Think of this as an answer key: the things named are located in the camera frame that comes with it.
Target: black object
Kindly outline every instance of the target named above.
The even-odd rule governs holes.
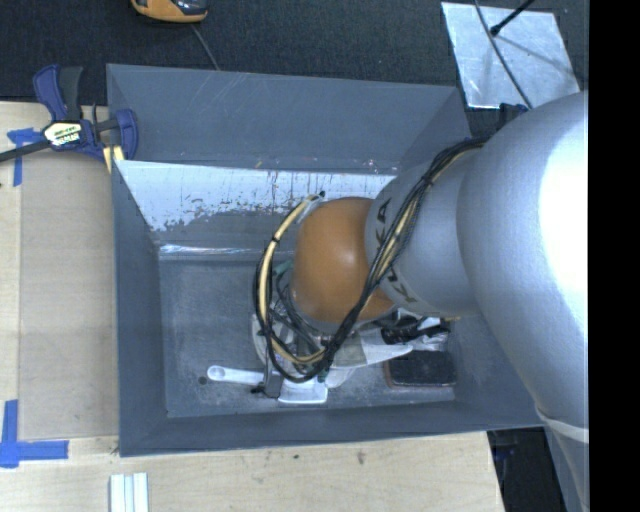
[[[453,386],[456,370],[449,352],[414,350],[385,363],[387,383],[397,386]]]
[[[397,343],[407,343],[415,340],[420,336],[428,336],[429,338],[436,334],[450,332],[449,324],[441,320],[440,325],[433,325],[425,329],[418,329],[421,320],[412,316],[404,316],[392,327],[383,327],[380,333],[382,339],[387,345],[395,345]]]
[[[497,129],[501,130],[506,124],[509,124],[516,117],[520,117],[528,111],[529,109],[524,105],[509,105],[507,103],[501,103]]]
[[[498,23],[497,25],[494,25],[493,27],[491,27],[491,30],[489,31],[489,32],[491,32],[491,35],[493,37],[497,36],[500,33],[500,31],[506,25],[508,25],[513,19],[517,18],[522,11],[524,11],[527,7],[529,7],[535,1],[536,0],[527,0],[520,7],[518,7],[515,11],[513,11],[511,14],[509,14],[509,16],[507,16],[505,19],[503,19],[500,23]]]

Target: blue clamp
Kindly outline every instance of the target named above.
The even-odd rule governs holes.
[[[52,124],[70,121],[81,126],[77,140],[72,143],[52,144],[51,149],[54,151],[74,151],[104,162],[105,145],[100,142],[98,136],[100,130],[96,129],[99,125],[82,119],[82,110],[78,105],[78,82],[81,73],[81,67],[61,68],[58,64],[51,64],[35,74],[33,88],[38,101],[51,114]],[[130,109],[118,110],[116,120],[120,128],[122,152],[127,159],[133,158],[138,148],[138,128],[135,115]]]
[[[18,441],[18,401],[5,402],[0,467],[17,468],[23,460],[67,459],[68,448],[69,441]]]
[[[104,162],[105,145],[100,140],[100,132],[119,129],[119,144],[127,159],[132,159],[138,149],[138,127],[132,110],[122,109],[115,113],[115,118],[108,121],[92,123],[82,119],[82,110],[78,105],[78,82],[82,68],[61,68],[57,64],[47,66],[33,77],[33,87],[38,101],[49,114],[51,123],[46,126],[39,137],[33,131],[16,130],[9,134],[16,144],[15,149],[0,153],[0,162],[40,151],[73,151]],[[14,186],[22,182],[22,163],[18,160],[14,168]]]

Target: black cable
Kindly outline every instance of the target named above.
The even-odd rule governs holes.
[[[502,63],[502,67],[507,72],[507,75],[509,75],[509,79],[513,83],[514,87],[517,89],[518,94],[520,94],[520,96],[524,100],[525,105],[527,105],[527,108],[529,110],[532,110],[533,109],[533,105],[531,104],[531,101],[529,101],[529,98],[527,97],[527,95],[524,93],[524,91],[520,87],[520,84],[518,84],[518,81],[516,80],[516,78],[513,76],[513,73],[511,72],[511,69],[509,68],[509,66],[507,65],[506,61],[504,60],[504,57],[502,56],[502,52],[500,52],[500,50],[498,49],[498,45],[493,40],[493,36],[491,35],[491,31],[489,30],[489,26],[487,25],[487,20],[484,19],[484,15],[482,14],[482,11],[480,10],[480,5],[478,4],[478,0],[473,0],[473,3],[476,6],[476,11],[478,13],[478,17],[480,18],[480,22],[482,23],[482,27],[484,28],[484,31],[486,32],[487,37],[489,38],[489,42],[491,43],[491,46],[493,46],[493,50],[496,52],[496,55],[498,56],[498,59],[500,59],[500,62]]]
[[[214,69],[216,71],[221,71],[220,70],[220,66],[218,66],[218,61],[216,61],[216,58],[213,56],[213,53],[211,53],[211,50],[209,49],[209,45],[204,40],[204,37],[202,37],[202,34],[200,33],[200,31],[192,23],[189,24],[189,26],[191,27],[191,30],[193,31],[193,33],[198,38],[198,41],[200,41],[200,44],[204,48],[204,51],[207,53],[207,56],[209,57],[209,60],[211,61],[211,64],[213,64]]]
[[[514,18],[517,18],[518,16],[520,16],[520,13],[522,13],[522,11],[524,11],[527,7],[529,7],[535,1],[536,0],[527,0],[520,7],[518,7],[515,11],[513,11],[511,14],[509,14],[509,16],[507,16],[505,19],[503,19],[500,23],[497,23],[493,27],[491,27],[491,30],[489,31],[491,33],[491,35],[493,37],[497,36],[504,27],[506,27],[509,23],[511,23],[511,21]]]

